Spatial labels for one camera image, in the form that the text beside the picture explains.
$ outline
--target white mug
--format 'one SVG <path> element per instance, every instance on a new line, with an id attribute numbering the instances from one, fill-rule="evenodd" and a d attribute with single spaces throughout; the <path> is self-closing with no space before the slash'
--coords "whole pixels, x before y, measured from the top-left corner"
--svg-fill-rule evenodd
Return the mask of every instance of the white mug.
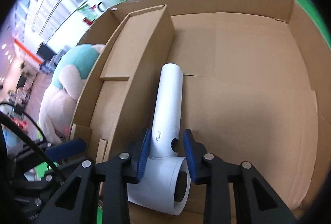
<path id="1" fill-rule="evenodd" d="M 102 0 L 100 3 L 98 3 L 97 8 L 100 12 L 105 12 L 109 7 L 117 5 L 120 2 L 121 0 Z"/>

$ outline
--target teal plush hat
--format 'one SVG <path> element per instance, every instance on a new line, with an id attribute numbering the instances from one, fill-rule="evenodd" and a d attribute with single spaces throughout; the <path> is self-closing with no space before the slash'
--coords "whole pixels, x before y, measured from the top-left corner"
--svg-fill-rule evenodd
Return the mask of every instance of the teal plush hat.
<path id="1" fill-rule="evenodd" d="M 87 79 L 98 56 L 99 53 L 92 48 L 91 44 L 78 45 L 69 49 L 57 65 L 51 84 L 59 89 L 62 88 L 59 82 L 59 74 L 63 67 L 70 64 L 78 69 L 81 79 Z"/>

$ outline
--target orange bar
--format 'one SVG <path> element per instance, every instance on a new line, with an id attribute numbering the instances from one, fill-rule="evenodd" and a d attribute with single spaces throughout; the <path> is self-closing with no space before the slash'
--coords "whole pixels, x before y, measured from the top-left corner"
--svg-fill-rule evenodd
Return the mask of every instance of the orange bar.
<path id="1" fill-rule="evenodd" d="M 30 50 L 28 50 L 20 41 L 18 41 L 16 38 L 14 39 L 14 43 L 23 50 L 30 58 L 32 58 L 35 62 L 38 64 L 42 63 L 42 60 L 38 59 L 36 55 L 34 55 Z"/>

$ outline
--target mug handle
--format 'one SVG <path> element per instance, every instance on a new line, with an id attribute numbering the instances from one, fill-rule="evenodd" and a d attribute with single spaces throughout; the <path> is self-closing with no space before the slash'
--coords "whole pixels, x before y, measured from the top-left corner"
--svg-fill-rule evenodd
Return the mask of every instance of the mug handle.
<path id="1" fill-rule="evenodd" d="M 101 1 L 100 3 L 98 3 L 98 5 L 97 5 L 97 8 L 98 8 L 98 10 L 101 12 L 101 13 L 103 13 L 103 12 L 105 12 L 105 10 L 102 10 L 101 8 L 100 8 L 100 5 L 103 3 L 103 1 Z"/>

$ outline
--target cardboard floor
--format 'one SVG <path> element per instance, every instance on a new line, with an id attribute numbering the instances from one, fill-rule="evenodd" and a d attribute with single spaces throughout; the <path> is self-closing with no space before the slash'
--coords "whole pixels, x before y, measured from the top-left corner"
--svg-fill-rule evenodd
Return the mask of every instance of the cardboard floor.
<path id="1" fill-rule="evenodd" d="M 286 23 L 237 13 L 172 17 L 168 62 L 184 74 L 181 132 L 190 128 L 224 161 L 249 160 L 291 209 L 315 164 L 315 92 Z M 185 209 L 203 213 L 205 189 L 191 185 Z"/>

